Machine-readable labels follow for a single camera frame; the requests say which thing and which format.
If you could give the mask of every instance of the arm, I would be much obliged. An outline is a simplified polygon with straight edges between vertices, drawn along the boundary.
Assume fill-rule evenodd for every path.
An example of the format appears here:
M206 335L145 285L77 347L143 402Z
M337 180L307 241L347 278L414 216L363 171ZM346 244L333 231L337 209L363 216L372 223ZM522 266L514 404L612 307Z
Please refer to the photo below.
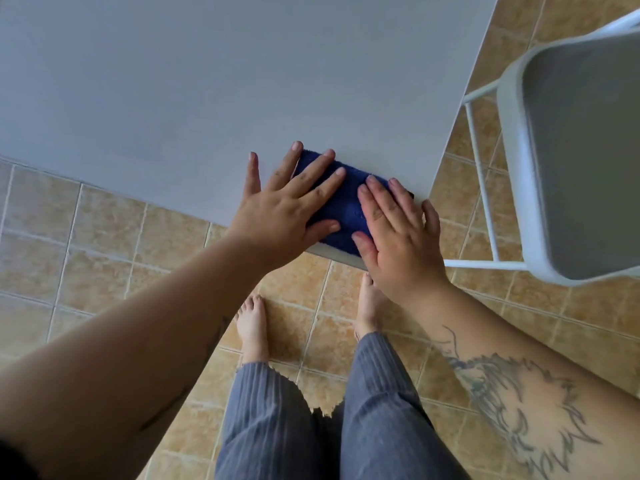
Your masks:
M344 169L308 193L335 157L290 180L301 143L260 190L257 156L222 240L181 269L0 374L0 440L43 479L135 478L242 301L336 221L306 228Z
M442 352L476 408L540 479L631 478L640 401L510 325L448 281L428 201L398 181L358 191L373 241L353 238L377 286Z

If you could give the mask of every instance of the person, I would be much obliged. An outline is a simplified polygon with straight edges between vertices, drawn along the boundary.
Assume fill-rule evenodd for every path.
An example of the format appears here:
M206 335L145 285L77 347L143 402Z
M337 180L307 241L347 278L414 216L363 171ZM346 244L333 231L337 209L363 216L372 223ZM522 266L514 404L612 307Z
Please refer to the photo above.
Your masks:
M372 238L353 235L369 277L344 403L330 419L304 411L300 392L265 363L260 298L246 299L268 272L339 229L336 221L307 222L344 170L312 189L335 153L292 178L301 150L295 142L264 187L252 153L244 197L222 239L0 373L3 477L134 479L240 309L246 350L227 407L218 480L465 478L377 331L376 307L365 312L380 293L425 330L534 476L637 476L638 400L450 284L435 209L416 205L395 179L390 193L374 177L358 189Z

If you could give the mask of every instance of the pants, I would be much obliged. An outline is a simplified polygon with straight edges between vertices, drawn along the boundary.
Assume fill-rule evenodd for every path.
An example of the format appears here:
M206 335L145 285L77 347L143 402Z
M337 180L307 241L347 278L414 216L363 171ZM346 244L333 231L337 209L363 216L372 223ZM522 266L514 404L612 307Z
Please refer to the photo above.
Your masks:
M331 417L265 363L238 371L216 480L468 479L433 430L404 365L381 333L364 336Z

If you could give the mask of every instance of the bare foot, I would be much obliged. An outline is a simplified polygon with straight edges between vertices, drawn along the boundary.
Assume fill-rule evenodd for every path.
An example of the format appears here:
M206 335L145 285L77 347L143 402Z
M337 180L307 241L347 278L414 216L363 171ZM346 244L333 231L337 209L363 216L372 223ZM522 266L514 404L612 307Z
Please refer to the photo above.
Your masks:
M242 362L268 362L267 313L260 295L249 296L234 317L242 340Z
M380 309L388 298L378 289L369 273L365 273L360 284L358 298L358 313L356 315L356 339L362 339L366 334L380 329Z

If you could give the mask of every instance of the finger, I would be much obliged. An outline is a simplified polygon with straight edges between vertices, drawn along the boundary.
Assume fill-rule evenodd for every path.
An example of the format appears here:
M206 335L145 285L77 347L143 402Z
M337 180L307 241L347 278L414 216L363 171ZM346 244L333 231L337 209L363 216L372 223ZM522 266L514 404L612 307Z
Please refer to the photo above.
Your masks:
M373 175L370 175L367 177L367 186L393 228L397 232L405 229L409 221L404 215L404 211L400 209L400 206L398 206L394 198L387 189L382 186L380 181Z
M293 170L296 168L296 163L300 160L300 154L302 153L302 143L294 141L293 145L282 159L282 163L278 169L273 172L273 175L267 182L265 190L280 190L291 179Z
M394 228L389 224L385 213L382 212L378 202L373 198L373 194L366 185L358 187L358 200L374 240L382 239L386 234L394 232Z
M422 227L422 212L413 201L411 194L406 191L397 178L389 179L389 188L396 198L396 202L398 202L398 205L403 210L407 220L409 220L414 227Z
M327 237L329 234L338 232L340 230L340 223L334 220L324 220L316 222L312 226L307 228L305 235L302 238L302 243L305 249L310 248L320 240Z
M365 266L367 266L370 273L375 274L378 270L378 250L376 249L376 245L368 235L361 231L354 232L351 238L358 248L358 252Z
M308 194L300 197L304 212L311 216L318 211L331 198L331 195L338 190L346 175L347 171L344 167L340 167L332 173L331 177L327 178Z
M426 219L424 228L427 229L427 232L432 236L440 237L440 216L429 199L422 202L422 209L424 211L424 218Z
M260 170L258 169L258 155L255 152L249 154L249 164L246 167L244 179L244 196L249 197L260 192Z
M309 192L309 189L313 187L317 179L322 176L324 170L331 165L331 162L335 159L335 152L333 150L327 150L318 158L309 163L302 172L293 177L288 184L285 185L285 191L293 197L302 197L302 195Z

